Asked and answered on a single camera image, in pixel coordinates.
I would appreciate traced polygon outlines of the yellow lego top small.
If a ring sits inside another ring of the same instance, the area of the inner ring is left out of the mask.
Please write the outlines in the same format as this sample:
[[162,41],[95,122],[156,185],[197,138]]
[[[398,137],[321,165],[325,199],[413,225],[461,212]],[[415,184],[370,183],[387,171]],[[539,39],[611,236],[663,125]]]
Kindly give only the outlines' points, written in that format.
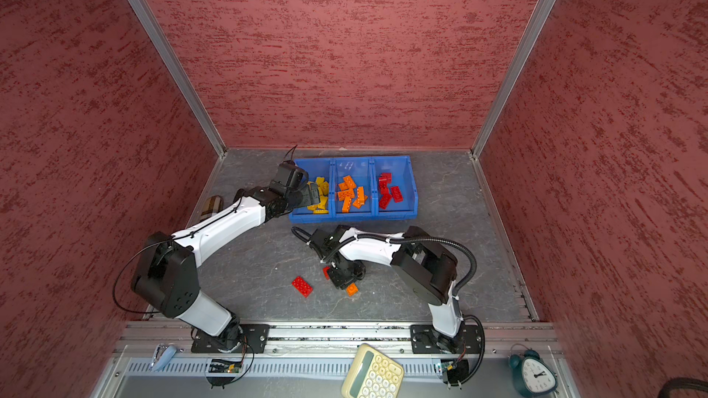
[[317,177],[315,179],[318,191],[320,195],[328,196],[329,194],[329,183],[324,177]]

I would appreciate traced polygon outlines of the yellow lego long slanted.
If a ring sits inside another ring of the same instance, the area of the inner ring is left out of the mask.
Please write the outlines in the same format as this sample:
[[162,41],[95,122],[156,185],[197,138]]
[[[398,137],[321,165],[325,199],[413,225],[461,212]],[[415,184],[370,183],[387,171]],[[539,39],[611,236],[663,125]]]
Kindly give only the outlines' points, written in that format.
[[323,197],[319,204],[308,206],[307,209],[312,211],[315,215],[327,215],[329,213],[328,198]]

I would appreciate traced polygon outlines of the orange lego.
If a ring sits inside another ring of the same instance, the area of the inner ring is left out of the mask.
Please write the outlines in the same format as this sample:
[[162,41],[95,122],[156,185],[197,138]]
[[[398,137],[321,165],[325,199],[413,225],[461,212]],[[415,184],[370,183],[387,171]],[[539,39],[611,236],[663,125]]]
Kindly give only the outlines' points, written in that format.
[[355,198],[355,192],[352,189],[337,192],[337,198],[339,201],[346,201],[347,199],[353,200]]
[[351,206],[352,206],[352,198],[351,198],[351,197],[346,197],[346,198],[344,199],[344,203],[343,203],[343,206],[342,206],[342,212],[343,212],[344,214],[350,213]]
[[343,182],[339,184],[339,190],[344,191],[348,189],[355,190],[357,188],[356,182],[354,182],[353,178],[351,176],[345,176],[343,178]]
[[353,296],[359,291],[359,289],[357,288],[357,286],[355,284],[351,284],[346,288],[346,291],[349,296]]
[[362,208],[367,201],[367,196],[363,186],[357,187],[356,199],[352,202],[352,206],[355,208]]

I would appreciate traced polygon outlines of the blue three-compartment bin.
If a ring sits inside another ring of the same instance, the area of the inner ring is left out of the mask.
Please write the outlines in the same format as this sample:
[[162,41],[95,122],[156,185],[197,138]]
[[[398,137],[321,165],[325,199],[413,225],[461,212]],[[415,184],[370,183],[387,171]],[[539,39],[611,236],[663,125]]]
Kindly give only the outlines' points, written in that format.
[[293,224],[416,219],[417,184],[409,156],[299,158],[322,201],[289,214]]

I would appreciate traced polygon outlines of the red lego long bottom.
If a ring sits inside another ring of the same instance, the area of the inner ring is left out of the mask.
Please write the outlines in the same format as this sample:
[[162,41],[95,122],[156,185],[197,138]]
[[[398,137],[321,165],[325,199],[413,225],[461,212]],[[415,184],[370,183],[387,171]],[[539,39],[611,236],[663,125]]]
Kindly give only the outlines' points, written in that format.
[[302,294],[304,298],[308,298],[313,293],[313,287],[301,276],[297,276],[295,280],[291,282],[291,285]]

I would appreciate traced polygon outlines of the red lego long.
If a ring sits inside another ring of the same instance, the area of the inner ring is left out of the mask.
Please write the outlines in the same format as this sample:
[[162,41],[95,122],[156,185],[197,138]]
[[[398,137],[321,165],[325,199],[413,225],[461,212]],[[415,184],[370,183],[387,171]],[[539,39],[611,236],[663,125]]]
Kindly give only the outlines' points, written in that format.
[[382,172],[379,177],[378,177],[378,186],[379,188],[387,188],[389,185],[392,184],[392,173],[390,172]]
[[301,276],[297,276],[295,280],[291,282],[291,285],[302,294],[304,298],[308,298],[313,293],[313,287]]

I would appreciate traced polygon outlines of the red lego top long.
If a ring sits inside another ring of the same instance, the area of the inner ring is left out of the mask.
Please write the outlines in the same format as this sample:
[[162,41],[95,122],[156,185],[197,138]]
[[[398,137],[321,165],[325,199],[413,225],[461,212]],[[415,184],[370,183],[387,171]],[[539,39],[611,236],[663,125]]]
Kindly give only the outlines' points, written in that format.
[[392,184],[392,173],[390,172],[382,172],[379,177],[378,177],[378,186],[379,188],[387,188],[389,185]]

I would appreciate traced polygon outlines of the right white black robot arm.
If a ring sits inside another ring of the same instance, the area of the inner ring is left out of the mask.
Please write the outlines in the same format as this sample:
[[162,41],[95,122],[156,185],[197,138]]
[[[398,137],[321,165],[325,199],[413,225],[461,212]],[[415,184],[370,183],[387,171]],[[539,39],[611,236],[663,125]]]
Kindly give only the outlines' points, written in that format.
[[383,234],[339,225],[333,231],[318,228],[310,233],[293,227],[292,234],[315,251],[337,289],[348,289],[366,275],[366,263],[391,268],[428,304],[431,311],[429,344],[442,353],[464,349],[465,319],[459,291],[477,273],[477,259],[466,246],[433,237],[422,228]]

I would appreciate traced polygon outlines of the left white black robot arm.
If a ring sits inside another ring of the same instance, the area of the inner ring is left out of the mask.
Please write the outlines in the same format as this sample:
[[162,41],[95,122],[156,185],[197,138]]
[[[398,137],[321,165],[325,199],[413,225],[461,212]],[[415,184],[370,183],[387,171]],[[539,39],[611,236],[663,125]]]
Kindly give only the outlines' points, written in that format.
[[149,237],[136,255],[131,290],[164,317],[189,324],[217,352],[234,352],[243,341],[240,318],[202,288],[202,266],[223,263],[243,235],[320,201],[308,171],[284,160],[269,184],[238,190],[232,204],[210,219]]

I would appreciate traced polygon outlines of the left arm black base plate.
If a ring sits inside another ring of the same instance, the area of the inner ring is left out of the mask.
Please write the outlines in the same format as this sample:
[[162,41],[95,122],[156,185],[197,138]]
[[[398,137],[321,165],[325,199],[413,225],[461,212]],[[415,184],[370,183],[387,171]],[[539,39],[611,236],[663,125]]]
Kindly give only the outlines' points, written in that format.
[[212,336],[194,328],[191,352],[230,355],[248,350],[262,354],[269,331],[268,324],[230,324],[221,334]]

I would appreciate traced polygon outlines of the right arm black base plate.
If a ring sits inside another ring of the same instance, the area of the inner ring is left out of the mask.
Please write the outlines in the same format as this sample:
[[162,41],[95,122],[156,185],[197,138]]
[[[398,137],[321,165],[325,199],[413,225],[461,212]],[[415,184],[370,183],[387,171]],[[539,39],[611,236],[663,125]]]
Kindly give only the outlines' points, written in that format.
[[444,335],[431,324],[413,324],[409,331],[414,354],[479,355],[485,342],[477,324],[462,324],[455,336]]

